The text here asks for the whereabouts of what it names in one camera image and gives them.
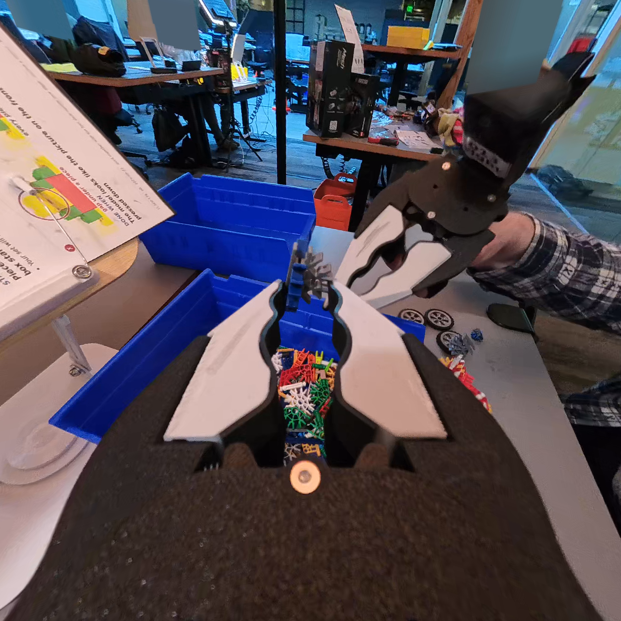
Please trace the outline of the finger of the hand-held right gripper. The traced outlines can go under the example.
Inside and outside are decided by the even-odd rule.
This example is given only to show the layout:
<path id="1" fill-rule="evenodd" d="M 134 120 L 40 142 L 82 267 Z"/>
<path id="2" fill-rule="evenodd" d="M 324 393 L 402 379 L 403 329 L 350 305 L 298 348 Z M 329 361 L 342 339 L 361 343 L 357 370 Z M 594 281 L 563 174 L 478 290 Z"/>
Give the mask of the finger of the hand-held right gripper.
<path id="1" fill-rule="evenodd" d="M 405 247 L 406 226 L 402 211 L 387 206 L 364 230 L 357 232 L 338 268 L 334 290 L 349 289 L 354 281 L 383 258 L 392 272 L 373 286 L 374 290 L 407 290 L 408 251 Z"/>
<path id="2" fill-rule="evenodd" d="M 401 223 L 374 223 L 351 241 L 346 252 L 346 284 L 350 288 L 356 274 L 369 267 L 373 256 L 386 244 L 398 239 L 405 229 Z M 452 257 L 438 242 L 419 242 L 406 255 L 397 270 L 381 276 L 360 298 L 380 309 L 412 294 L 412 289 Z"/>

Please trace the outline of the black floor stand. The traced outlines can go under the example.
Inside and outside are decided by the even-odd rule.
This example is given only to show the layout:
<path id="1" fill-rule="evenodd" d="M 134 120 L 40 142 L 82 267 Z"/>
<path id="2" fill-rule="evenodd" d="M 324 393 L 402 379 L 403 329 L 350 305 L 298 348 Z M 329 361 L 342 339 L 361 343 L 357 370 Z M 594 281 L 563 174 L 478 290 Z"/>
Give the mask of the black floor stand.
<path id="1" fill-rule="evenodd" d="M 286 185 L 286 1 L 273 1 L 274 82 L 276 118 L 276 178 Z"/>

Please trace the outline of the round wooden board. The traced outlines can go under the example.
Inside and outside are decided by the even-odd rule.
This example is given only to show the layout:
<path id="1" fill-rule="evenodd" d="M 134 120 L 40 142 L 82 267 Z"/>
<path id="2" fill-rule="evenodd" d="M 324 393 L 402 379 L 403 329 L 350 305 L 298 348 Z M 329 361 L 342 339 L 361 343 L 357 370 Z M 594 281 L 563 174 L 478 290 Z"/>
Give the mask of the round wooden board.
<path id="1" fill-rule="evenodd" d="M 120 245 L 103 256 L 91 261 L 91 275 L 87 279 L 68 275 L 39 288 L 1 311 L 1 342 L 12 342 L 33 333 L 52 321 L 67 314 L 82 302 L 117 281 L 135 263 L 138 254 L 138 238 Z"/>

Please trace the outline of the white paper sign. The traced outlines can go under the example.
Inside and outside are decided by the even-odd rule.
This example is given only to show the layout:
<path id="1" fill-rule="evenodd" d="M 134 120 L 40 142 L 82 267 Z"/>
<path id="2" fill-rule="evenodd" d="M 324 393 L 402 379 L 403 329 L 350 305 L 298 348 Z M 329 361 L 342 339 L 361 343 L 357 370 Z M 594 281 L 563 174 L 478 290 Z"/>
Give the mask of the white paper sign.
<path id="1" fill-rule="evenodd" d="M 345 41 L 354 45 L 352 72 L 356 74 L 365 73 L 363 49 L 360 41 L 358 27 L 356 27 L 352 12 L 338 4 L 335 4 L 338 20 L 343 30 Z"/>

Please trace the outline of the blue snowflake toy assembly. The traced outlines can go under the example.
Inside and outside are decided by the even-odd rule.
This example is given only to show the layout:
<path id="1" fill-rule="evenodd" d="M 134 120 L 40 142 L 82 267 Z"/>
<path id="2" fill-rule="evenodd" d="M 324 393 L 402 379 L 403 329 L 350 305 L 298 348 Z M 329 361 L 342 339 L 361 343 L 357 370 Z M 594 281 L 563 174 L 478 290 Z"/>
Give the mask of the blue snowflake toy assembly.
<path id="1" fill-rule="evenodd" d="M 301 300 L 307 304 L 311 299 L 322 300 L 333 281 L 332 266 L 325 263 L 323 253 L 315 253 L 305 241 L 294 243 L 286 278 L 286 308 L 295 312 Z"/>

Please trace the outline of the wooden office desk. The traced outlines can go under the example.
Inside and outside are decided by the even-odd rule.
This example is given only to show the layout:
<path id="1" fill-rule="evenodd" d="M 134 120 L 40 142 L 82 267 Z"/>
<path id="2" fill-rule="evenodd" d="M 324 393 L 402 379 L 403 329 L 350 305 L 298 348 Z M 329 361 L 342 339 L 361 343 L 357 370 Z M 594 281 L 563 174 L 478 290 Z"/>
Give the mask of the wooden office desk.
<path id="1" fill-rule="evenodd" d="M 305 142 L 315 144 L 315 154 L 318 157 L 335 158 L 338 155 L 343 155 L 345 158 L 361 161 L 348 225 L 350 232 L 355 232 L 360 225 L 366 211 L 369 193 L 376 190 L 377 182 L 384 167 L 393 165 L 400 160 L 430 161 L 443 154 L 443 149 L 438 144 L 423 150 L 412 150 L 402 144 L 389 146 L 368 142 L 366 139 L 355 138 L 346 134 L 338 138 L 321 138 L 312 130 L 307 130 L 302 139 Z"/>

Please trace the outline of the office chair with black base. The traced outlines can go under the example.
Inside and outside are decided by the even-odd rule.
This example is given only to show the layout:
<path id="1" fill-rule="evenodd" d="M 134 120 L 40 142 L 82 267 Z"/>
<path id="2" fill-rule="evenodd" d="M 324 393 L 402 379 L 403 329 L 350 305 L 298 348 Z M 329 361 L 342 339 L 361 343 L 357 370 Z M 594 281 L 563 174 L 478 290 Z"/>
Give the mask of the office chair with black base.
<path id="1" fill-rule="evenodd" d="M 512 306 L 493 303 L 486 308 L 486 315 L 491 322 L 505 330 L 529 334 L 533 339 L 537 339 L 535 331 L 537 309 L 532 305 Z"/>

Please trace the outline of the cluttered office desk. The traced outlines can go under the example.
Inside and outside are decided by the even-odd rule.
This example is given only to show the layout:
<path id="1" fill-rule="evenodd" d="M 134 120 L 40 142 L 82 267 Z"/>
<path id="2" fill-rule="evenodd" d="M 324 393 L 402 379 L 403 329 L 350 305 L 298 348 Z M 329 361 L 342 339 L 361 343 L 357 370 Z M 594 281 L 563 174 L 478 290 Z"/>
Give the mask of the cluttered office desk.
<path id="1" fill-rule="evenodd" d="M 196 145 L 196 164 L 198 167 L 213 167 L 212 153 L 207 136 L 207 129 L 202 115 L 200 95 L 211 89 L 206 82 L 224 74 L 222 68 L 204 67 L 194 71 L 179 71 L 176 73 L 153 73 L 151 66 L 142 63 L 141 66 L 130 66 L 125 63 L 126 73 L 120 77 L 97 76 L 84 74 L 78 71 L 60 72 L 51 71 L 51 65 L 42 65 L 47 74 L 54 80 L 74 82 L 92 86 L 110 87 L 115 89 L 149 89 L 149 94 L 121 97 L 125 103 L 142 105 L 146 103 L 160 103 L 162 99 L 187 99 L 190 108 L 188 126 L 190 136 Z"/>

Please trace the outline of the person's right hand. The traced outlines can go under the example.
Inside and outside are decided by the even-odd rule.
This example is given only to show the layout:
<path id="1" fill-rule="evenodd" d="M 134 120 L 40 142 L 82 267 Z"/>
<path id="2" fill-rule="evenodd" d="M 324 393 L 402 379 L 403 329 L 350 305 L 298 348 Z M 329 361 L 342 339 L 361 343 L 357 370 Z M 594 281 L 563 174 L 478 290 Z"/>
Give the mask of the person's right hand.
<path id="1" fill-rule="evenodd" d="M 503 288 L 505 271 L 517 265 L 531 247 L 539 220 L 523 212 L 510 212 L 489 229 L 494 238 L 471 261 L 468 274 L 487 288 Z"/>

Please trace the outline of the empty blue plastic bin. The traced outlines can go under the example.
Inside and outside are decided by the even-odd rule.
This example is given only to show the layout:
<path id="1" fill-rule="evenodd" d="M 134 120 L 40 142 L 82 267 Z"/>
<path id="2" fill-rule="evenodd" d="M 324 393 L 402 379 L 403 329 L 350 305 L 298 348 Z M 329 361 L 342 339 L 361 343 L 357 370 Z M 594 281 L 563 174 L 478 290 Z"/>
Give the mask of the empty blue plastic bin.
<path id="1" fill-rule="evenodd" d="M 186 173 L 159 190 L 175 211 L 140 236 L 154 262 L 271 283 L 315 228 L 311 190 Z"/>

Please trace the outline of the orange plastic bin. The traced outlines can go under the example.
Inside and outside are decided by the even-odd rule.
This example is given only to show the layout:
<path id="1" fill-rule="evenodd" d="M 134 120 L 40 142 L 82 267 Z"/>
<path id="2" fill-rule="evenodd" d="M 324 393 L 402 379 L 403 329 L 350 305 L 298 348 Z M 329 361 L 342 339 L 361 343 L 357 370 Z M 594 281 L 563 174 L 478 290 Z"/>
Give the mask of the orange plastic bin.
<path id="1" fill-rule="evenodd" d="M 355 175 L 339 173 L 319 184 L 314 191 L 316 226 L 348 230 L 356 183 Z"/>

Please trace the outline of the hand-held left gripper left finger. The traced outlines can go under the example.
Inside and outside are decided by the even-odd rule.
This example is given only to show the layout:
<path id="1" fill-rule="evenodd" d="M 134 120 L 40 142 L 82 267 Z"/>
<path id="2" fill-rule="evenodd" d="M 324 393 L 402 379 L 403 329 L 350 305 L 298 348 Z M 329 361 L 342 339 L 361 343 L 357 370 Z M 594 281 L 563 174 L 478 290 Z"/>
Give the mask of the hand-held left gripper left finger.
<path id="1" fill-rule="evenodd" d="M 246 445 L 257 464 L 283 464 L 286 424 L 272 362 L 286 303 L 273 282 L 208 335 L 165 431 L 165 441 L 211 443 L 220 455 Z"/>

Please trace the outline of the green wheeled toy model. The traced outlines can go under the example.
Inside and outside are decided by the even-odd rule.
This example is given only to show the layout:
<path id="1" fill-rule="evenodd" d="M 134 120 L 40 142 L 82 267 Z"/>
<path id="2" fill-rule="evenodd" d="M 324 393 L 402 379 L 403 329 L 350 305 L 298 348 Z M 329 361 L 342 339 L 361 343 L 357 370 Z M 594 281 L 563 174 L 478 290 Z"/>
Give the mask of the green wheeled toy model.
<path id="1" fill-rule="evenodd" d="M 466 357 L 469 354 L 474 353 L 477 342 L 472 341 L 470 334 L 468 333 L 461 333 L 461 335 L 468 347 L 468 353 L 464 352 L 463 355 L 451 356 L 441 350 L 443 356 L 440 357 L 439 361 L 445 368 L 450 370 L 452 375 L 459 380 L 464 387 L 466 387 L 473 394 L 473 396 L 486 409 L 486 411 L 489 414 L 492 414 L 493 410 L 487 396 L 475 386 L 474 378 L 468 372 L 466 367 Z"/>

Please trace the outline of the person's right forearm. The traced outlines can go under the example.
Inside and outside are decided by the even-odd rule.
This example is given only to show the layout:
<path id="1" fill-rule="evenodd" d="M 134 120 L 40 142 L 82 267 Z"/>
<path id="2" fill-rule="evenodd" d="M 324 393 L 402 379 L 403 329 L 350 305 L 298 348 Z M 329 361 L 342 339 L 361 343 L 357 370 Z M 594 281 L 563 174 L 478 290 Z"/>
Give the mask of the person's right forearm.
<path id="1" fill-rule="evenodd" d="M 492 290 L 620 335 L 620 247 L 541 220 L 537 229 L 527 254 L 505 271 L 504 287 Z"/>

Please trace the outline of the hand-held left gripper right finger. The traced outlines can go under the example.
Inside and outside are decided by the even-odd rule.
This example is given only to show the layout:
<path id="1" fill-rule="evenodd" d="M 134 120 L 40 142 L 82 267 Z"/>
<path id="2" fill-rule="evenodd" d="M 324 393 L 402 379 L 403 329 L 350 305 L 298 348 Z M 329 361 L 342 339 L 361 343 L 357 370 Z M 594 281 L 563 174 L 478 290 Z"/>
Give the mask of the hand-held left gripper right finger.
<path id="1" fill-rule="evenodd" d="M 423 343 L 343 284 L 330 285 L 329 310 L 339 361 L 325 419 L 327 462 L 354 464 L 377 444 L 389 464 L 406 464 L 406 442 L 446 440 L 416 364 Z"/>

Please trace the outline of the blue plastic bin with label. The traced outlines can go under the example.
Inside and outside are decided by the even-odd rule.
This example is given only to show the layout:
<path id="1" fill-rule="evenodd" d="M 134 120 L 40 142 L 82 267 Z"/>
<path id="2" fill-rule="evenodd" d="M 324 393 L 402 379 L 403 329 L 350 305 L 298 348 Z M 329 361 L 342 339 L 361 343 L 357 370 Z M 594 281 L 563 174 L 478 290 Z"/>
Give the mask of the blue plastic bin with label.
<path id="1" fill-rule="evenodd" d="M 224 279 L 209 269 L 166 306 L 147 326 L 96 372 L 93 379 L 81 388 L 52 416 L 50 423 L 59 429 L 89 441 L 85 453 L 89 466 L 103 452 L 95 448 L 122 412 L 150 385 L 195 337 L 205 337 L 230 315 L 237 312 L 268 285 L 239 276 Z M 332 345 L 332 316 L 323 310 L 323 302 L 311 300 L 310 308 L 285 312 L 279 326 L 284 345 L 300 351 L 324 350 L 328 363 L 331 357 L 337 367 L 338 353 Z M 322 439 L 302 438 L 304 430 L 288 430 L 284 448 L 276 467 L 287 466 L 299 456 L 302 445 L 323 446 Z M 86 457 L 79 461 L 88 463 Z"/>

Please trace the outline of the wooden post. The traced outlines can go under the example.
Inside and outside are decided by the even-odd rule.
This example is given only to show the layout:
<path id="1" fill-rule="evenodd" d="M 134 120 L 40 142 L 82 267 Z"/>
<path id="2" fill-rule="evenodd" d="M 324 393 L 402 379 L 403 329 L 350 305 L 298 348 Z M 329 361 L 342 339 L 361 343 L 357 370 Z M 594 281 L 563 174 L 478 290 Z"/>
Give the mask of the wooden post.
<path id="1" fill-rule="evenodd" d="M 462 19 L 454 38 L 454 43 L 461 46 L 458 50 L 458 56 L 456 58 L 457 65 L 454 73 L 448 80 L 446 87 L 439 95 L 437 100 L 437 106 L 439 108 L 449 109 L 453 106 L 454 96 L 457 92 L 459 83 L 462 80 L 462 75 L 474 42 L 483 3 L 484 1 L 465 2 Z"/>

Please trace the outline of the black cardboard box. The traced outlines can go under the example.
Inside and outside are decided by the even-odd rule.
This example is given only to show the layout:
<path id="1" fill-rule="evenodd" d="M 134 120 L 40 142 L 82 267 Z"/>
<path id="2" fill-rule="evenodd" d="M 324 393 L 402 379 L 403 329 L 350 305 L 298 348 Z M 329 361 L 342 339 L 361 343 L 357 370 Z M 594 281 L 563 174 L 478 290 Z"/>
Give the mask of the black cardboard box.
<path id="1" fill-rule="evenodd" d="M 314 41 L 309 60 L 306 126 L 320 138 L 343 134 L 367 140 L 379 76 L 364 72 L 360 45 Z"/>

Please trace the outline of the instruction booklet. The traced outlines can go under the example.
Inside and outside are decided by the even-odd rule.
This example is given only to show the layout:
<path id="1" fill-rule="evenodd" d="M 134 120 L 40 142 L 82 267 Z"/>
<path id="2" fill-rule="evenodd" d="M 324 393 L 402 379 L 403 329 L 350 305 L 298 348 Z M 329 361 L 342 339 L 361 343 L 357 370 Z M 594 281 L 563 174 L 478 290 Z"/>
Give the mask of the instruction booklet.
<path id="1" fill-rule="evenodd" d="M 175 211 L 1 27 L 1 334 L 98 280 Z"/>

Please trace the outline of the pile of construction toy pieces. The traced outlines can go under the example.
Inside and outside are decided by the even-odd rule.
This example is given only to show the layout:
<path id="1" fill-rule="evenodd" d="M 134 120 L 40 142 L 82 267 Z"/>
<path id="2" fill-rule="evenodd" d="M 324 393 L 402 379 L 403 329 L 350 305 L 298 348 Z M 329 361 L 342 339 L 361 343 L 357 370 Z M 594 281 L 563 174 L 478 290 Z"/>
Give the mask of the pile of construction toy pieces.
<path id="1" fill-rule="evenodd" d="M 325 420 L 334 402 L 338 361 L 323 352 L 280 346 L 271 358 L 283 409 L 283 465 L 304 457 L 325 460 Z"/>

